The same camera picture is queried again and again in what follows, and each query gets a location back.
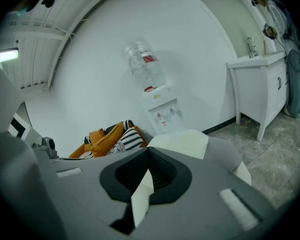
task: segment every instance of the orange pillow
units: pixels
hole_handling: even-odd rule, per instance
[[[84,152],[91,151],[92,144],[84,144]]]
[[[118,123],[113,129],[97,143],[91,147],[92,154],[95,158],[104,157],[110,149],[117,143],[117,141],[124,134],[124,124]]]
[[[104,136],[105,136],[104,129],[99,129],[97,131],[93,131],[93,132],[89,133],[89,138],[90,138],[92,145],[97,143]]]
[[[85,152],[85,144],[83,143],[71,155],[69,155],[69,158],[79,158],[84,152]]]

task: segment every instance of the water bottle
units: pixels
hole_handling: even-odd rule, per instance
[[[165,83],[165,73],[157,57],[144,38],[128,42],[123,49],[132,75],[145,92],[150,92]]]

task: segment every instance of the striped pillow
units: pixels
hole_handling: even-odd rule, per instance
[[[84,152],[82,155],[80,155],[80,159],[90,159],[90,158],[93,158],[94,156],[92,155],[92,152],[91,151],[87,151],[87,152]]]
[[[125,120],[123,122],[123,132],[125,132],[126,130],[128,130],[130,128],[130,125],[131,125],[131,127],[135,126],[134,122],[132,122],[130,119]]]
[[[142,143],[144,143],[135,128],[129,128],[126,130],[120,138],[120,141],[123,142],[126,151],[139,148]]]
[[[121,152],[133,150],[139,148],[143,143],[144,141],[137,133],[136,129],[129,128],[125,131],[122,137],[116,142],[113,148],[111,148],[106,155],[114,155]]]

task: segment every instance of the red label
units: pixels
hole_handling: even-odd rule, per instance
[[[149,87],[145,88],[144,91],[145,92],[150,92],[150,91],[152,91],[154,89],[156,89],[156,88],[153,88],[152,86],[149,86]]]
[[[156,59],[155,56],[149,55],[149,56],[144,56],[143,60],[147,64],[147,63],[150,63],[150,62],[155,62],[157,59]]]

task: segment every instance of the curved ceiling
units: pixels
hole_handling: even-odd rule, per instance
[[[8,78],[23,93],[50,87],[54,71],[73,31],[101,0],[41,2],[23,15],[8,14],[0,28],[0,50],[19,49],[19,57],[2,62]]]

